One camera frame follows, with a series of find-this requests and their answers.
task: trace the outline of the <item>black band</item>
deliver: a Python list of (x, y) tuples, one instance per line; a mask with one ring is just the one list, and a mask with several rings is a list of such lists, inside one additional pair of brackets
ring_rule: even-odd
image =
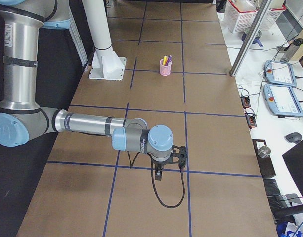
[(105, 122), (105, 129), (104, 129), (105, 135), (109, 136), (109, 137), (112, 136), (111, 132), (110, 132), (112, 120), (113, 120), (113, 117), (107, 117), (106, 122)]
[(54, 0), (54, 7), (52, 13), (45, 19), (45, 21), (50, 20), (57, 12), (58, 9), (58, 0)]
[(71, 129), (70, 129), (70, 119), (71, 119), (71, 116), (72, 116), (73, 113), (68, 113), (66, 118), (64, 119), (64, 128), (67, 130), (67, 131), (70, 131), (71, 132)]
[(55, 132), (58, 132), (58, 130), (56, 129), (56, 117), (58, 115), (58, 113), (61, 111), (61, 109), (57, 109), (54, 113), (53, 113), (53, 116), (52, 116), (52, 119), (51, 119), (51, 126), (52, 126), (52, 129), (55, 131)]
[(98, 49), (98, 50), (107, 50), (107, 49), (109, 49), (110, 47), (112, 47), (112, 45), (111, 45), (111, 46), (109, 46), (108, 48), (104, 48), (104, 49), (97, 48), (97, 47), (95, 47), (95, 48), (96, 48), (96, 49)]
[(4, 109), (0, 107), (0, 112), (1, 113), (6, 113), (6, 114), (15, 114), (15, 115), (28, 115), (28, 114), (35, 114), (40, 111), (39, 109), (35, 110), (9, 110), (9, 109)]
[(47, 115), (47, 113), (41, 108), (41, 112), (43, 113), (43, 115), (45, 116), (45, 118), (46, 118), (46, 121), (47, 121), (47, 128), (46, 128), (46, 130), (45, 130), (45, 132), (44, 132), (44, 134), (48, 131), (48, 129), (49, 129), (49, 126), (50, 126), (50, 122), (49, 122), (49, 118), (48, 118), (48, 115)]
[(24, 66), (24, 67), (30, 67), (30, 68), (36, 68), (37, 67), (37, 61), (30, 61), (20, 58), (12, 58), (8, 56), (3, 56), (3, 63), (8, 65), (14, 65), (14, 66)]
[(15, 7), (11, 7), (11, 6), (0, 5), (0, 11), (9, 11), (12, 13), (16, 13), (16, 14), (23, 15), (23, 16), (28, 16), (28, 17), (36, 19), (38, 21), (44, 22), (44, 17), (42, 17), (42, 16), (39, 16), (37, 14), (31, 13), (28, 11), (24, 11), (24, 10), (15, 8)]
[(148, 133), (150, 130), (144, 129), (140, 136), (140, 151), (147, 154)]

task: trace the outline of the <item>purple marker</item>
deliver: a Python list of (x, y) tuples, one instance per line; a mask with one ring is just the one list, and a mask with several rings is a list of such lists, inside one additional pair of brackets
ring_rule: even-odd
[(169, 62), (171, 61), (171, 58), (172, 58), (172, 56), (169, 55), (169, 58), (168, 58), (168, 60), (167, 60), (167, 62), (166, 62), (166, 64), (165, 64), (165, 66), (167, 66), (167, 65), (169, 64)]

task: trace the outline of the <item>blue cable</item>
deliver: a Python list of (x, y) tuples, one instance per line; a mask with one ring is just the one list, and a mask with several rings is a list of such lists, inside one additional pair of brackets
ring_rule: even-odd
[(299, 225), (299, 227), (296, 229), (296, 231), (294, 232), (294, 234), (292, 235), (292, 237), (294, 237), (294, 236), (297, 234), (297, 232), (298, 232), (299, 229), (301, 228), (302, 224), (303, 224), (303, 221), (302, 221), (302, 223)]

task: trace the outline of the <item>yellow marker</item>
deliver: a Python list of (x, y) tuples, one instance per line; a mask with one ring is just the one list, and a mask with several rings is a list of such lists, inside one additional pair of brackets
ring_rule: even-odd
[(162, 64), (165, 65), (166, 62), (167, 62), (167, 60), (168, 60), (168, 57), (167, 57), (167, 56), (164, 56)]

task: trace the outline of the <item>white desk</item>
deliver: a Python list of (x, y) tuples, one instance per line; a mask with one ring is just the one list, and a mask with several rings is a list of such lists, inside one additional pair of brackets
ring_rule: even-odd
[[(222, 21), (223, 14), (219, 13), (218, 16), (221, 20), (220, 25), (226, 46), (229, 48), (229, 58), (233, 64), (239, 50), (231, 49), (230, 47), (241, 47), (242, 33), (231, 33), (227, 27), (227, 24)], [(270, 30), (263, 31), (260, 40), (264, 45), (262, 49), (276, 48), (277, 46), (283, 45), (285, 42), (285, 38), (276, 24), (274, 24)], [(252, 45), (251, 48), (261, 49), (257, 44)], [(263, 79), (262, 71), (264, 63), (266, 60), (273, 59), (276, 53), (276, 49), (269, 51), (249, 50), (244, 63), (241, 65), (241, 68), (236, 75), (237, 85), (240, 85), (242, 88), (247, 89), (250, 94), (258, 93), (260, 90), (260, 84)], [(279, 61), (282, 55), (282, 53), (279, 53), (276, 57), (276, 61)], [(290, 63), (296, 63), (293, 65), (295, 75), (303, 77), (303, 69), (301, 65), (297, 62)], [(297, 79), (297, 87), (303, 89), (303, 79)], [(298, 100), (303, 100), (302, 91), (294, 89), (294, 92)], [(264, 139), (267, 142), (267, 145), (271, 148), (271, 160), (276, 172), (275, 180), (278, 184), (281, 194), (296, 193), (299, 197), (301, 197), (301, 194), (284, 163), (282, 155), (295, 145), (294, 143), (287, 142), (284, 139), (285, 135), (292, 132), (298, 132), (303, 137), (303, 117), (301, 117), (299, 121), (278, 118), (278, 116), (275, 116), (269, 110), (264, 100), (263, 91), (260, 94), (259, 100), (258, 96), (251, 96), (250, 103), (255, 112), (258, 111), (256, 120), (257, 128), (253, 128), (251, 130), (251, 138)]]

